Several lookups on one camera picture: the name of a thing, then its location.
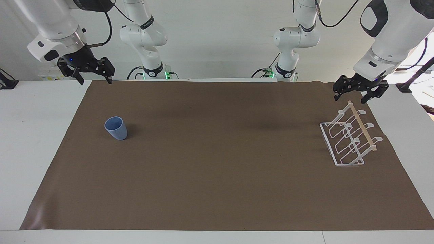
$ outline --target white wire rack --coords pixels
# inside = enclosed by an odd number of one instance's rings
[[[352,112],[352,115],[342,122],[341,120],[348,110]],[[370,123],[364,124],[360,119],[360,115],[363,114],[366,114],[366,111],[357,111],[353,103],[348,101],[348,105],[343,110],[339,110],[338,115],[331,122],[323,122],[319,125],[336,166],[365,164],[363,157],[370,151],[377,151],[375,144],[383,140],[379,136],[370,137],[368,129],[374,127],[374,125]],[[361,140],[362,135],[364,135],[366,142],[364,142],[364,139]]]

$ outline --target brown paper mat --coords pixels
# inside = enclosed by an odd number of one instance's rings
[[[94,81],[20,229],[434,229],[360,98],[321,82]],[[339,168],[319,123],[349,99],[384,141]],[[114,115],[124,141],[104,130]]]

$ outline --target wooden dowel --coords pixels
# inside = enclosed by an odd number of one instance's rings
[[[351,101],[348,101],[348,104],[350,105],[351,111],[353,112],[355,119],[357,120],[358,125],[360,126],[360,128],[363,131],[363,134],[366,137],[366,140],[368,141],[370,146],[374,146],[374,148],[372,149],[374,152],[377,151],[377,147],[375,146],[374,142],[372,141],[371,136],[368,133],[368,130],[365,128],[365,125],[363,124],[362,120],[360,119],[360,116],[357,113],[357,110],[355,109],[353,103]]]
[[[428,93],[426,93],[426,92],[423,92],[423,93],[425,93],[426,95],[428,95],[428,96],[434,98],[434,96],[431,96],[430,94],[428,94]]]

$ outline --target white table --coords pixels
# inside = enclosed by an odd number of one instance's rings
[[[17,231],[89,84],[21,81],[14,90],[0,91],[0,244],[434,243],[434,231]],[[394,86],[368,104],[434,216],[434,122],[411,94]]]

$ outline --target white wall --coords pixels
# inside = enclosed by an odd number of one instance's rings
[[[153,15],[169,33],[169,41],[158,48],[164,62],[181,78],[250,77],[267,67],[278,53],[273,34],[282,27],[297,26],[291,0],[148,0]],[[353,12],[336,28],[324,28],[317,47],[300,49],[299,80],[335,81],[352,75],[353,65],[373,43],[360,27],[359,18],[369,0],[360,0]],[[324,21],[337,22],[353,1],[322,3]],[[121,0],[117,6],[123,10]],[[39,63],[27,51],[36,30],[17,9],[13,0],[0,3],[0,67],[18,79],[37,79]],[[88,43],[104,41],[108,26],[103,13],[72,10]],[[126,23],[115,9],[109,12],[113,37],[104,47],[94,48],[97,58],[108,57],[116,67],[115,79],[125,79],[140,59],[120,40],[118,30]]]

